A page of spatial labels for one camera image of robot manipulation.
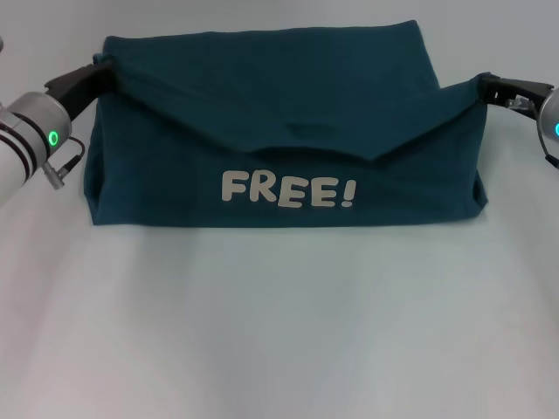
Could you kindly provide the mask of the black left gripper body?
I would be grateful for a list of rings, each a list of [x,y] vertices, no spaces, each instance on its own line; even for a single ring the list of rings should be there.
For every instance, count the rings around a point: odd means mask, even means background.
[[[46,94],[54,98],[74,121],[101,95],[113,91],[113,83],[92,83],[91,65],[52,79],[45,84]]]

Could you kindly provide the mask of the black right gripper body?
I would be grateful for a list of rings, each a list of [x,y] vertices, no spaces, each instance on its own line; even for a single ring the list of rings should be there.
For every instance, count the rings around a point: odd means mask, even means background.
[[[533,81],[498,78],[495,106],[513,110],[533,120],[542,108],[544,101],[553,92],[553,86]]]

